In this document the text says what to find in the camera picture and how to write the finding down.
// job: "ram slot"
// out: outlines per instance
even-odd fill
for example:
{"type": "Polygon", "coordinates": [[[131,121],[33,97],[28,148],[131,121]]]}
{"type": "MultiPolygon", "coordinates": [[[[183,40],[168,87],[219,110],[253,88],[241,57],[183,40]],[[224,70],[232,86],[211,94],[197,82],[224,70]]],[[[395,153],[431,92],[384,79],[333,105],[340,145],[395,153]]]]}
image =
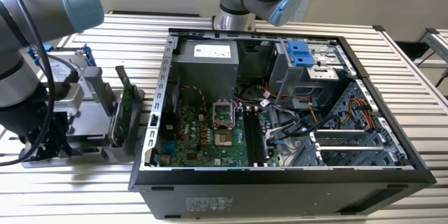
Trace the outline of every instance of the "ram slot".
{"type": "Polygon", "coordinates": [[[264,147],[263,133],[257,113],[253,111],[244,112],[244,135],[249,166],[263,166],[264,147]]]}

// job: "blue plastic tab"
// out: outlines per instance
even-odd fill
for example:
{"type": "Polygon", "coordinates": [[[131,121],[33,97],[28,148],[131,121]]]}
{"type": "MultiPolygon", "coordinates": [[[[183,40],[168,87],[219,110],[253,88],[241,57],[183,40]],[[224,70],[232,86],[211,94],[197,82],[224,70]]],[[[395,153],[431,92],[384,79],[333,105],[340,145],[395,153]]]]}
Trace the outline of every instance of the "blue plastic tab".
{"type": "Polygon", "coordinates": [[[315,65],[313,57],[309,53],[307,43],[304,41],[288,40],[288,53],[292,57],[292,64],[296,67],[312,67],[315,65]]]}
{"type": "MultiPolygon", "coordinates": [[[[43,44],[43,46],[44,46],[45,52],[49,52],[51,50],[53,50],[53,45],[52,44],[43,44]]],[[[36,53],[37,53],[37,50],[33,47],[28,47],[28,55],[33,59],[33,62],[36,64],[36,66],[40,66],[40,62],[39,62],[39,59],[36,57],[36,53]]]]}
{"type": "Polygon", "coordinates": [[[85,55],[87,55],[88,65],[91,67],[96,67],[96,62],[95,62],[95,58],[93,58],[93,54],[92,54],[92,49],[87,46],[87,44],[84,44],[84,46],[81,47],[81,49],[84,50],[85,55]]]}
{"type": "Polygon", "coordinates": [[[104,21],[100,0],[63,0],[67,16],[76,32],[81,32],[104,21]]]}

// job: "white slatted table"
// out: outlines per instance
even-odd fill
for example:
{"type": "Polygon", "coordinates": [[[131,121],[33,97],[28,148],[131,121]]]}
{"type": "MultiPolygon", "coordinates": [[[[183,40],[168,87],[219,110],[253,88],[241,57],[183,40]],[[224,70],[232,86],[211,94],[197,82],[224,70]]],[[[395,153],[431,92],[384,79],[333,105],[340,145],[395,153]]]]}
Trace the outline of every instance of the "white slatted table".
{"type": "MultiPolygon", "coordinates": [[[[107,15],[97,28],[65,38],[64,47],[88,43],[104,81],[120,87],[113,67],[124,65],[131,81],[147,92],[141,126],[148,122],[167,29],[209,29],[209,18],[107,15]]],[[[448,106],[388,35],[371,26],[257,23],[259,32],[344,36],[375,86],[437,179],[437,184],[369,216],[319,219],[189,220],[187,222],[301,222],[356,224],[448,223],[448,106]]],[[[21,149],[0,128],[0,161],[21,149]]],[[[128,192],[131,164],[24,169],[0,168],[0,223],[156,221],[140,194],[128,192]]]]}

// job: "motherboard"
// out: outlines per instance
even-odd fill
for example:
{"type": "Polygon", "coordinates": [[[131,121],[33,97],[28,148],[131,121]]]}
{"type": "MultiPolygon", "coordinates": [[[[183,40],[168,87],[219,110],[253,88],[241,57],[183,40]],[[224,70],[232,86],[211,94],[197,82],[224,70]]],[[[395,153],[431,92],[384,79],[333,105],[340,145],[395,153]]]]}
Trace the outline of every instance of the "motherboard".
{"type": "MultiPolygon", "coordinates": [[[[249,166],[251,150],[247,146],[244,111],[231,108],[232,118],[225,116],[223,103],[216,105],[220,121],[232,122],[233,127],[216,127],[213,113],[204,113],[201,107],[184,105],[180,110],[179,132],[175,141],[161,144],[160,166],[169,167],[247,167],[249,166]]],[[[260,133],[271,127],[268,111],[256,113],[260,133]]],[[[265,159],[268,166],[277,166],[276,150],[272,158],[265,159]]]]}

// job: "power cable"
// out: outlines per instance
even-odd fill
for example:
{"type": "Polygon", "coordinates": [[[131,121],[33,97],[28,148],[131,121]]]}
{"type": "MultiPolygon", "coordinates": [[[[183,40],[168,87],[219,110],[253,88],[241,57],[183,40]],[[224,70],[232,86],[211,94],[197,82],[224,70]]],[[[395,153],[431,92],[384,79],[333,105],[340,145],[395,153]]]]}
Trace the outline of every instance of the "power cable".
{"type": "Polygon", "coordinates": [[[69,64],[68,61],[63,60],[61,58],[56,57],[55,55],[47,55],[47,56],[48,56],[48,58],[51,58],[55,61],[59,61],[61,64],[64,64],[69,68],[71,72],[76,72],[72,64],[69,64]]]}
{"type": "Polygon", "coordinates": [[[421,65],[421,63],[435,54],[436,52],[432,52],[428,56],[427,56],[427,58],[424,58],[421,61],[420,61],[420,63],[416,65],[417,67],[421,65]]]}
{"type": "Polygon", "coordinates": [[[443,80],[444,80],[445,78],[444,77],[440,77],[440,79],[439,79],[439,81],[437,81],[437,83],[436,83],[436,88],[440,86],[440,84],[441,84],[441,82],[443,82],[443,80]]]}
{"type": "Polygon", "coordinates": [[[41,62],[45,68],[45,72],[47,72],[47,81],[48,81],[48,107],[47,107],[47,114],[45,114],[45,119],[44,119],[44,124],[43,127],[40,129],[40,133],[39,136],[36,138],[35,143],[32,144],[28,152],[19,157],[15,160],[7,161],[0,163],[0,166],[7,166],[7,165],[15,165],[20,162],[23,162],[24,160],[27,160],[31,155],[35,153],[35,151],[37,150],[41,142],[44,141],[45,137],[47,137],[47,132],[49,129],[49,124],[53,118],[53,108],[55,108],[55,81],[53,81],[53,75],[52,75],[52,71],[51,71],[51,66],[49,66],[49,60],[48,60],[48,56],[47,56],[47,52],[44,49],[44,43],[43,40],[40,38],[39,32],[37,32],[37,28],[36,28],[36,24],[31,18],[28,9],[25,7],[25,4],[23,2],[23,0],[16,0],[19,8],[20,8],[20,12],[24,16],[24,19],[27,21],[27,24],[29,26],[31,29],[31,33],[33,35],[33,40],[36,43],[36,47],[39,50],[39,54],[40,54],[40,58],[41,58],[41,62]]]}

